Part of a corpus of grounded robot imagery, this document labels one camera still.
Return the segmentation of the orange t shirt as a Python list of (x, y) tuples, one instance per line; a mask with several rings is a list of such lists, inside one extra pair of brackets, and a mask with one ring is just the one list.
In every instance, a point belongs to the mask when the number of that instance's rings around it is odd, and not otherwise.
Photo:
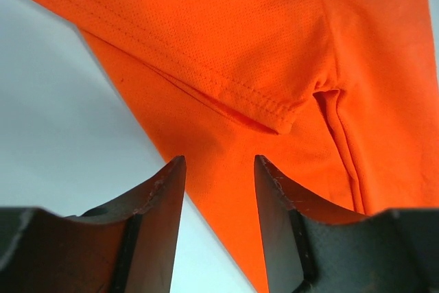
[(258, 292), (254, 157), (342, 207), (438, 205), (428, 0), (34, 0), (75, 24)]

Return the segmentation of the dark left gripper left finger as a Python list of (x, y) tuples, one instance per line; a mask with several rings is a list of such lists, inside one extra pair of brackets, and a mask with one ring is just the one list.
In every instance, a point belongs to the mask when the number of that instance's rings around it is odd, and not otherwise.
[(168, 292), (186, 162), (83, 215), (1, 209), (2, 292)]

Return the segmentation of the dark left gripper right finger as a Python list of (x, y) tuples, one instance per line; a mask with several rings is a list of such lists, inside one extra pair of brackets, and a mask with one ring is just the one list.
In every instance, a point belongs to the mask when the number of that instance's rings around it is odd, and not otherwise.
[(271, 292), (437, 292), (438, 210), (362, 215), (288, 178), (264, 156), (254, 185)]

